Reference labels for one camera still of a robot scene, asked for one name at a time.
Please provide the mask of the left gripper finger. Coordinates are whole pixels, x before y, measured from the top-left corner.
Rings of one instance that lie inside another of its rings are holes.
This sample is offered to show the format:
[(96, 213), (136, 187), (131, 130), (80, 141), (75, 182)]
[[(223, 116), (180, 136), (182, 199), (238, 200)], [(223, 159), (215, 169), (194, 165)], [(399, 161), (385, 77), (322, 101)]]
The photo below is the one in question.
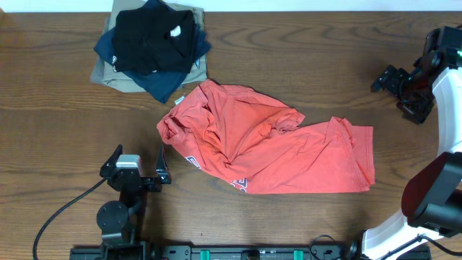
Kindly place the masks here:
[(171, 184), (172, 178), (170, 175), (169, 168), (167, 166), (165, 149), (162, 144), (160, 145), (158, 150), (156, 173), (162, 184)]
[(100, 176), (102, 178), (111, 178), (117, 173), (118, 167), (116, 165), (118, 158), (123, 154), (123, 146), (119, 144), (113, 154), (106, 160), (100, 168)]

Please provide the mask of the red t-shirt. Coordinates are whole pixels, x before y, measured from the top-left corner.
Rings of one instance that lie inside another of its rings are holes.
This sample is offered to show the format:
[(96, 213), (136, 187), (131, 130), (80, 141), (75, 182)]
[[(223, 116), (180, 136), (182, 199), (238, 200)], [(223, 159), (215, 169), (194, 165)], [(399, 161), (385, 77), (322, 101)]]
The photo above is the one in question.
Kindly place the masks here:
[(161, 121), (164, 143), (249, 194), (350, 193), (375, 182), (373, 129), (304, 115), (240, 85), (206, 80)]

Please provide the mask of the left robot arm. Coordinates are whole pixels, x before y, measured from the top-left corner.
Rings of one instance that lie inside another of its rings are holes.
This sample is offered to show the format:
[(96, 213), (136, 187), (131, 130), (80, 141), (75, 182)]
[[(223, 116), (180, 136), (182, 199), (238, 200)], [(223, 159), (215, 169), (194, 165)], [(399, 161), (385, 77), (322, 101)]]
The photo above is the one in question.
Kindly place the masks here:
[(141, 158), (123, 154), (118, 145), (100, 169), (100, 176), (119, 193), (97, 213), (102, 231), (102, 259), (161, 259), (162, 250), (143, 241), (139, 234), (144, 220), (147, 194), (161, 192), (172, 181), (163, 146), (159, 147), (154, 177), (143, 177)]

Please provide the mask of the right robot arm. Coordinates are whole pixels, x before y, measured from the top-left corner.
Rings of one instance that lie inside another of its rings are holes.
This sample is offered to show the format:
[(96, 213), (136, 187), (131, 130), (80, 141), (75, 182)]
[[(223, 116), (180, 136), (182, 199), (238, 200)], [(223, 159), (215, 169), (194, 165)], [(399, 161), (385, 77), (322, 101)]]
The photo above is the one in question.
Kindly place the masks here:
[(348, 259), (430, 259), (429, 244), (461, 233), (461, 27), (427, 34), (422, 56), (407, 72), (388, 66), (371, 90), (385, 90), (404, 118), (416, 124), (437, 108), (437, 157), (406, 185), (401, 208), (377, 227), (364, 231), (344, 254)]

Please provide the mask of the navy folded garment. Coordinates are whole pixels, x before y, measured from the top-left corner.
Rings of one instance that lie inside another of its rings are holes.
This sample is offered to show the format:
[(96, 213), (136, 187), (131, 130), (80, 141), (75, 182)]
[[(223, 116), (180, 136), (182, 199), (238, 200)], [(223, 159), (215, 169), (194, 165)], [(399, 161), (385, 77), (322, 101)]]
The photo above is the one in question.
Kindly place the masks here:
[[(116, 26), (119, 12), (139, 7), (155, 7), (164, 5), (170, 11), (190, 10), (196, 23), (196, 54), (191, 72), (188, 74), (176, 71), (156, 71), (147, 76), (134, 71), (117, 72), (113, 68), (113, 47), (111, 40)], [(94, 51), (98, 58), (92, 71), (90, 81), (112, 87), (120, 92), (148, 92), (155, 100), (166, 103), (168, 98), (184, 85), (192, 82), (203, 82), (207, 79), (206, 53), (211, 49), (206, 42), (204, 31), (204, 10), (195, 6), (187, 6), (163, 1), (142, 0), (114, 0), (111, 15), (105, 20), (102, 36), (98, 40)]]

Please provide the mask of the khaki folded garment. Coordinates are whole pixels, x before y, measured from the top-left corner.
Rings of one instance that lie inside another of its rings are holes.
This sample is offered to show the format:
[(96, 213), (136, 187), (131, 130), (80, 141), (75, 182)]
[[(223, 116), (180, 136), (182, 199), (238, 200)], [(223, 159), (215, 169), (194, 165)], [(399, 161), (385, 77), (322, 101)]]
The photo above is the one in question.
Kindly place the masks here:
[(202, 47), (202, 50), (199, 51), (201, 57), (196, 59), (191, 67), (191, 72), (185, 75), (175, 71), (154, 72), (147, 76), (130, 71), (113, 71), (111, 38), (113, 37), (113, 28), (116, 25), (116, 16), (123, 10), (135, 9), (145, 4), (146, 2), (142, 0), (114, 0), (111, 15), (105, 20), (102, 36), (94, 47), (99, 58), (90, 80), (95, 84), (106, 85), (121, 92), (145, 92), (149, 90), (154, 93), (156, 99), (167, 100), (171, 93), (183, 88), (184, 85), (206, 80), (206, 52), (209, 44), (207, 42), (198, 43)]

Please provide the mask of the black folded garment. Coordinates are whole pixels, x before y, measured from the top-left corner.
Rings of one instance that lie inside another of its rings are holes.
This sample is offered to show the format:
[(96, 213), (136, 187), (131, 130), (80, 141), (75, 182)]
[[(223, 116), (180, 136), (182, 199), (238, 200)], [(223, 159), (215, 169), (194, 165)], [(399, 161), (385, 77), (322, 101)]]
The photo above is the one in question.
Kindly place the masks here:
[(118, 72), (148, 75), (157, 71), (189, 73), (194, 62), (193, 12), (166, 6), (119, 12), (112, 39)]

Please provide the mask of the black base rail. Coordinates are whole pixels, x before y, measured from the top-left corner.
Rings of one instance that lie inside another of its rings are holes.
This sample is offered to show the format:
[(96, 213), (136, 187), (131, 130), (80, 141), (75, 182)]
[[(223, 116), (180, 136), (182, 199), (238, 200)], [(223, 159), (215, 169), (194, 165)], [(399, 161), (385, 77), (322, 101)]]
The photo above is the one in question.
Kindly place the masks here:
[(152, 253), (142, 246), (118, 250), (101, 248), (73, 248), (71, 260), (94, 259), (161, 259), (161, 260), (313, 260), (340, 259), (340, 246), (313, 246), (312, 248), (194, 248), (166, 246)]

